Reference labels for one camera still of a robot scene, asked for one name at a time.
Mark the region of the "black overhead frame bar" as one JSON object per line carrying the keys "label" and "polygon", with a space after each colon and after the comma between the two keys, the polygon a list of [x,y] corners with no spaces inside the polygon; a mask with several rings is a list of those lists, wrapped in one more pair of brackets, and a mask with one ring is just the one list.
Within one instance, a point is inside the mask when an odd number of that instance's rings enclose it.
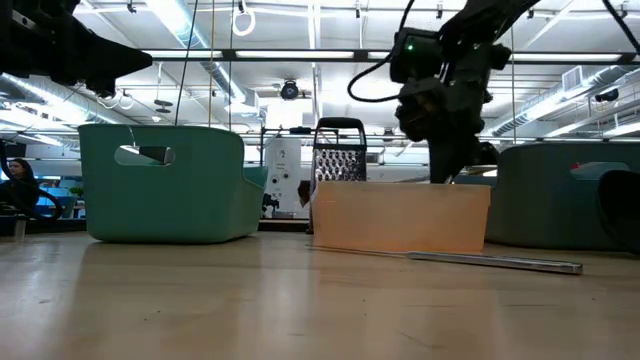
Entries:
{"label": "black overhead frame bar", "polygon": [[[383,60],[387,51],[349,50],[210,50],[210,49],[143,49],[154,61],[219,60],[223,62],[377,62]],[[594,52],[516,52],[509,62],[522,65],[570,65],[570,64],[640,64],[640,55],[635,53]]]}

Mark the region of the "orange translucent plastic container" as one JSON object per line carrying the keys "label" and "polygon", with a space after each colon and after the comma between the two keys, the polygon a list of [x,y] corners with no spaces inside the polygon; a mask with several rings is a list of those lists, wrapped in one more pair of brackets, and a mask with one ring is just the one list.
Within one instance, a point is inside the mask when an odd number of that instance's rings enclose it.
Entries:
{"label": "orange translucent plastic container", "polygon": [[323,182],[312,197],[313,244],[382,252],[480,253],[487,185]]}

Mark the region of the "black plastic serving spoon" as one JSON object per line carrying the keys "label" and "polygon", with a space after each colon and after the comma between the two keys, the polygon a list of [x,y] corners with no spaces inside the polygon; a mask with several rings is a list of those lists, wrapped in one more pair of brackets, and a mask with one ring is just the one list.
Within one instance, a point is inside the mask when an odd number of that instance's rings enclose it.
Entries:
{"label": "black plastic serving spoon", "polygon": [[597,202],[609,238],[625,251],[640,256],[640,173],[612,170],[603,174]]}

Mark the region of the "teal plastic handled bin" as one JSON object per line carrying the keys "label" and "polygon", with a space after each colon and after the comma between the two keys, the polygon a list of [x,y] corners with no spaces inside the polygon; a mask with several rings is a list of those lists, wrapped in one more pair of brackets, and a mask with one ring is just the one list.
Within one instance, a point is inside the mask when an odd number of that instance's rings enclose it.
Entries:
{"label": "teal plastic handled bin", "polygon": [[605,232],[597,188],[608,171],[640,173],[640,143],[526,144],[498,156],[494,177],[459,175],[491,188],[486,238],[504,245],[622,251]]}
{"label": "teal plastic handled bin", "polygon": [[268,178],[242,138],[198,126],[78,129],[86,228],[110,243],[216,244],[258,229]]}

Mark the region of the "white machine cabinet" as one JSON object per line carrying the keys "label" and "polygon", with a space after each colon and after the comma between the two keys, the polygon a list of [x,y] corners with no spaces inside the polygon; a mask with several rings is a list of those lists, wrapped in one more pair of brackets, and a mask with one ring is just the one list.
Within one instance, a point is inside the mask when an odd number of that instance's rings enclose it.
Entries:
{"label": "white machine cabinet", "polygon": [[265,147],[268,178],[263,215],[268,219],[308,219],[308,206],[302,206],[298,194],[304,180],[300,139],[277,137]]}

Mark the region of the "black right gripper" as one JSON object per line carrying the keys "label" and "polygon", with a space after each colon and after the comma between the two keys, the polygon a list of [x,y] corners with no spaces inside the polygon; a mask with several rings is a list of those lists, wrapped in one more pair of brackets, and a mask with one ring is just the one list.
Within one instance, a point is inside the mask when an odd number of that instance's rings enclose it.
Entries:
{"label": "black right gripper", "polygon": [[499,152],[475,137],[484,127],[481,111],[492,100],[488,80],[502,70],[511,50],[501,44],[473,44],[437,67],[431,60],[423,73],[403,84],[395,116],[412,141],[428,141],[430,182],[444,184],[468,165],[496,165]]}

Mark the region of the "silver ceiling duct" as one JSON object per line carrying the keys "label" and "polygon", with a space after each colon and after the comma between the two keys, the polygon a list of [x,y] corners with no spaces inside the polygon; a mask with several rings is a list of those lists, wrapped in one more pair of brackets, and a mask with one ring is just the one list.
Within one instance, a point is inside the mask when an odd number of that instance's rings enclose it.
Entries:
{"label": "silver ceiling duct", "polygon": [[[194,12],[185,0],[144,0],[160,22],[169,30],[174,38],[190,50],[209,49],[211,39],[196,24]],[[212,77],[213,82],[232,102],[243,103],[246,94],[243,89],[231,80],[229,72],[217,61],[207,58],[201,66]]]}

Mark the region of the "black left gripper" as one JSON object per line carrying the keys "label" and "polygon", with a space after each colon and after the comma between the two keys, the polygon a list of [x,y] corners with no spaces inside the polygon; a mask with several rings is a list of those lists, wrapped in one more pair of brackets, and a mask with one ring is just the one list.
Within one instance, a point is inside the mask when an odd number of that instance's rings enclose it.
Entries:
{"label": "black left gripper", "polygon": [[84,82],[97,97],[116,94],[115,80],[152,65],[148,53],[103,38],[74,12],[82,0],[0,0],[0,74]]}

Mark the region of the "silver metal utensil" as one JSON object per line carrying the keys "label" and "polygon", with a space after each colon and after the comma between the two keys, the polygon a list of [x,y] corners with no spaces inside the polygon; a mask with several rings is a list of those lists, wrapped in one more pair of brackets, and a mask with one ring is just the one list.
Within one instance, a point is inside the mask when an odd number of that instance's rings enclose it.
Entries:
{"label": "silver metal utensil", "polygon": [[433,261],[451,264],[474,265],[484,267],[496,267],[505,269],[517,269],[524,271],[564,274],[564,275],[582,275],[584,268],[580,263],[522,258],[513,256],[497,256],[497,255],[473,255],[473,254],[456,254],[456,253],[439,253],[439,252],[388,252],[375,250],[355,250],[342,249],[335,247],[325,247],[310,245],[311,249],[323,251],[335,251],[354,253],[362,255],[401,257],[410,260]]}

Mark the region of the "metal box grater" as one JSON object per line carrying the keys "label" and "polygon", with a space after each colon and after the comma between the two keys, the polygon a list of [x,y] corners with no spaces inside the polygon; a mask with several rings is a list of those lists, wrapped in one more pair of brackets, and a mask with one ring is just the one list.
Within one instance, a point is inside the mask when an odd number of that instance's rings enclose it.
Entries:
{"label": "metal box grater", "polygon": [[[340,130],[356,130],[358,142],[341,143]],[[363,123],[349,117],[321,118],[314,132],[310,202],[317,186],[327,181],[358,182],[367,180],[367,139]]]}

